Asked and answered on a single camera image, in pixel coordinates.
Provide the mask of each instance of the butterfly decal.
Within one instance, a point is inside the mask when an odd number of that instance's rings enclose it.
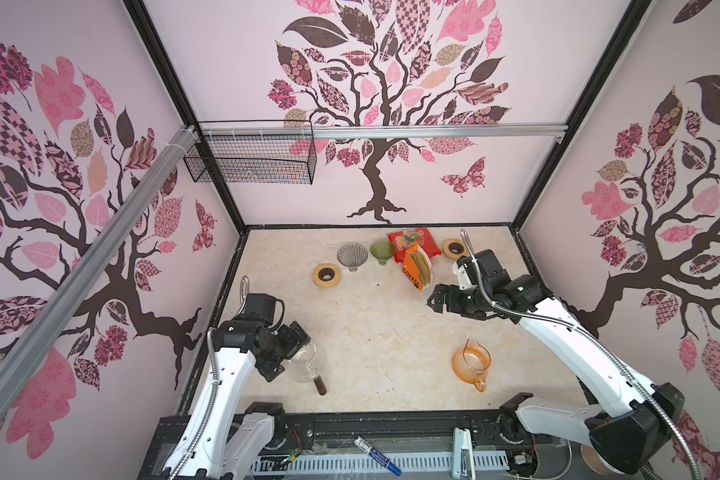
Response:
[[[446,185],[451,185],[454,188],[454,192],[464,198],[464,192],[469,190],[470,185],[472,187],[480,186],[485,188],[485,185],[483,185],[485,175],[481,173],[483,168],[485,168],[485,157],[474,162],[466,175],[446,175],[440,180],[445,182]]]
[[[203,247],[211,248],[213,246],[213,234],[211,230],[213,230],[217,222],[211,214],[206,213],[206,208],[197,200],[195,200],[195,211],[197,212],[197,219],[200,220],[200,226],[202,228],[200,232],[195,235],[195,240],[192,242],[192,252],[197,252]]]

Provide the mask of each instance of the red package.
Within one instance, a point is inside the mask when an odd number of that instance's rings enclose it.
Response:
[[[423,248],[429,258],[442,254],[438,245],[434,242],[432,234],[426,228],[404,230],[387,236],[389,241],[394,243],[394,261],[398,264],[403,263],[405,251],[413,245],[419,245]]]

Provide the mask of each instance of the roll of tape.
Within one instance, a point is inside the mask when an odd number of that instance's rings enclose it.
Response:
[[[342,271],[334,264],[317,265],[315,272],[312,274],[317,286],[322,288],[330,288],[334,286],[342,278]]]
[[[451,260],[458,260],[462,256],[468,256],[467,246],[458,238],[449,238],[443,243],[443,254]]]

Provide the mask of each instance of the black wire mesh basket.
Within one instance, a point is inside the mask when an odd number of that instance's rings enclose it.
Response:
[[[225,182],[312,184],[317,165],[312,122],[200,123],[204,142],[195,143],[184,157],[195,182],[212,182],[220,176]]]

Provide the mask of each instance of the wall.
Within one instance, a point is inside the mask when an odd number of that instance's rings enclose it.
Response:
[[[720,478],[720,0],[656,4],[522,233],[590,331],[683,392]],[[664,478],[688,475],[675,454]]]
[[[120,2],[0,2],[0,358],[180,125]],[[0,478],[136,474],[235,241],[180,164],[0,424]]]
[[[147,4],[201,120],[319,128],[563,123],[627,3]],[[230,188],[248,224],[512,221],[550,142],[320,141],[313,185]]]

